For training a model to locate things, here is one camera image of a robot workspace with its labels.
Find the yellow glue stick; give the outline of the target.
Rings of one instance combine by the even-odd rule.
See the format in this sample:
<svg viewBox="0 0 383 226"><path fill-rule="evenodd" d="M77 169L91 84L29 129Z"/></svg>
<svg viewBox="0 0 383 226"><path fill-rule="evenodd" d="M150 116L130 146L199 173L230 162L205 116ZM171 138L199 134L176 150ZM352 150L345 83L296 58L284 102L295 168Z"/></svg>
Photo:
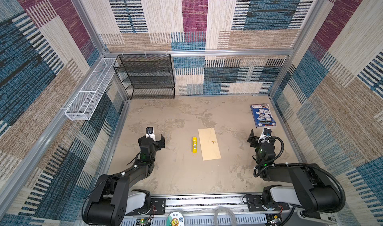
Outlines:
<svg viewBox="0 0 383 226"><path fill-rule="evenodd" d="M192 138L192 152L197 153L197 137Z"/></svg>

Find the manila paper envelope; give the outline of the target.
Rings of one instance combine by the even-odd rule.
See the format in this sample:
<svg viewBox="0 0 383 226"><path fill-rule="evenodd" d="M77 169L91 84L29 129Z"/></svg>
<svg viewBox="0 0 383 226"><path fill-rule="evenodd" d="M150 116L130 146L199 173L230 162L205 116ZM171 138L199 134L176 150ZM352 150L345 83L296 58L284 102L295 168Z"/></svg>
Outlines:
<svg viewBox="0 0 383 226"><path fill-rule="evenodd" d="M200 148L203 161L221 158L214 128L199 129Z"/></svg>

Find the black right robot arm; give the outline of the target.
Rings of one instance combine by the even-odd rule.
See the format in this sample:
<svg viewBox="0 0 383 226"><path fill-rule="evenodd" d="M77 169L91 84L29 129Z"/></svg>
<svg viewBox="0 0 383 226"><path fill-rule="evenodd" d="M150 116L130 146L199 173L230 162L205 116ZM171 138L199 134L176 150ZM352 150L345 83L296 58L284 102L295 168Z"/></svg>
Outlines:
<svg viewBox="0 0 383 226"><path fill-rule="evenodd" d="M276 163L285 145L280 137L264 128L260 136L250 133L247 142L254 148L255 178L266 182L290 183L291 186L271 185L262 192L262 203L272 208L286 203L307 213L337 213L346 204L346 194L340 182L317 164Z"/></svg>

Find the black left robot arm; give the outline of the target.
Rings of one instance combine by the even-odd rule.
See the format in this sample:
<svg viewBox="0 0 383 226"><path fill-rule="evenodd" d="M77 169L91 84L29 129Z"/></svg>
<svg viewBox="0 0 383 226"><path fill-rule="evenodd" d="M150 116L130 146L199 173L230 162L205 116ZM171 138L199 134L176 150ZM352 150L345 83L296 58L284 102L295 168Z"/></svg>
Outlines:
<svg viewBox="0 0 383 226"><path fill-rule="evenodd" d="M88 225L119 226L126 214L136 209L151 209L150 192L134 190L132 186L148 178L154 170L157 151L165 148L163 135L160 140L143 136L138 139L140 152L133 165L119 173L103 174L82 206L82 220Z"/></svg>

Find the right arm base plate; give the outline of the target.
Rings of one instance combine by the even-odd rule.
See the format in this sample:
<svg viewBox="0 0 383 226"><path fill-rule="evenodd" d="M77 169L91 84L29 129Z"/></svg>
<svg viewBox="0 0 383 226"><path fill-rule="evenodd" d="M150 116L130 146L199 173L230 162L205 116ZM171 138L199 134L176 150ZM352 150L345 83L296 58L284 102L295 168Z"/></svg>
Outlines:
<svg viewBox="0 0 383 226"><path fill-rule="evenodd" d="M242 202L247 206L250 212L277 212L283 213L290 211L290 206L286 203L270 203L265 205L262 202L261 195L245 194Z"/></svg>

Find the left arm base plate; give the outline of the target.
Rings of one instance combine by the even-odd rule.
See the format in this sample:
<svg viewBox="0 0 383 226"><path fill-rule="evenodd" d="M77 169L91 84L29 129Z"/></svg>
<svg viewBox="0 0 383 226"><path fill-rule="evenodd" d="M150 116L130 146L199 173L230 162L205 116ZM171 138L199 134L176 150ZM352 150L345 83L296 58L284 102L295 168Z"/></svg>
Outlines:
<svg viewBox="0 0 383 226"><path fill-rule="evenodd" d="M127 216L150 216L150 215L164 215L166 209L165 198L153 198L148 206L144 206L141 209L136 209L127 214Z"/></svg>

